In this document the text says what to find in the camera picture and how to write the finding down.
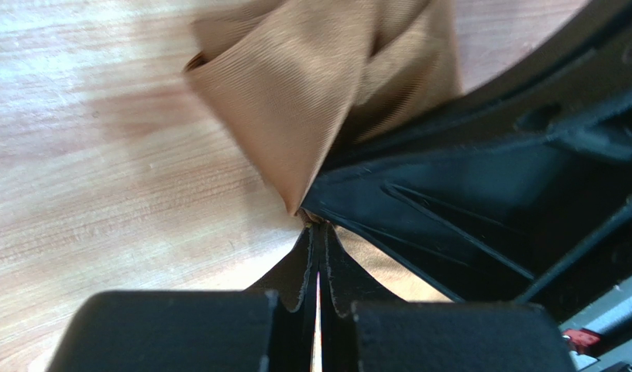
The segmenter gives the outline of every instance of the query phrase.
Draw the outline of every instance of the screw hole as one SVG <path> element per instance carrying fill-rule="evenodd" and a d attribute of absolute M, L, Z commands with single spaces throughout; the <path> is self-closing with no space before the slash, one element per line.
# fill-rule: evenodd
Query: screw hole
<path fill-rule="evenodd" d="M 562 107 L 558 103 L 543 105 L 522 115 L 515 122 L 515 129 L 525 132 L 544 131 L 561 111 Z"/>

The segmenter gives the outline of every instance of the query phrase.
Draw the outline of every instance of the wood grain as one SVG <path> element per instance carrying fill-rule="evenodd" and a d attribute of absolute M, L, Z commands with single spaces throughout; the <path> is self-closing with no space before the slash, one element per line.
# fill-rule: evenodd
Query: wood grain
<path fill-rule="evenodd" d="M 283 210 L 180 76 L 214 0 L 0 0 L 0 370 L 43 370 L 77 307 L 126 289 L 240 289 L 293 245 Z M 459 0 L 465 86 L 582 0 Z M 409 299 L 442 299 L 352 234 Z"/>

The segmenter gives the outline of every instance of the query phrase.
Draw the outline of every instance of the brown cloth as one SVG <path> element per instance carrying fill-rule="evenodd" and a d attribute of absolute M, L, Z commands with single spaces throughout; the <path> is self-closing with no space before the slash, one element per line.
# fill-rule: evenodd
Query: brown cloth
<path fill-rule="evenodd" d="M 187 79 L 291 214 L 333 148 L 460 92 L 451 0 L 258 0 L 194 31 Z"/>

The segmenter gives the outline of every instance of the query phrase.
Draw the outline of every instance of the folded cloth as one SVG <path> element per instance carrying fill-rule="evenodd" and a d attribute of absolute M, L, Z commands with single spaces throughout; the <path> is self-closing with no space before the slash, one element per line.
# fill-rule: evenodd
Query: folded cloth
<path fill-rule="evenodd" d="M 330 151 L 461 91 L 451 0 L 257 0 L 194 33 L 191 87 L 291 214 Z"/>

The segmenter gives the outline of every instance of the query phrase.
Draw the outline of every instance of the red object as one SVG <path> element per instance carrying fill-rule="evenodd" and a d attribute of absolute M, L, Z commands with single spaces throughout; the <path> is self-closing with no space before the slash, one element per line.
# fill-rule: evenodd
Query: red object
<path fill-rule="evenodd" d="M 566 329 L 563 332 L 563 336 L 568 339 L 568 345 L 571 350 L 577 352 L 577 354 L 586 354 L 589 348 L 600 342 L 600 335 L 591 332 L 588 329 Z"/>

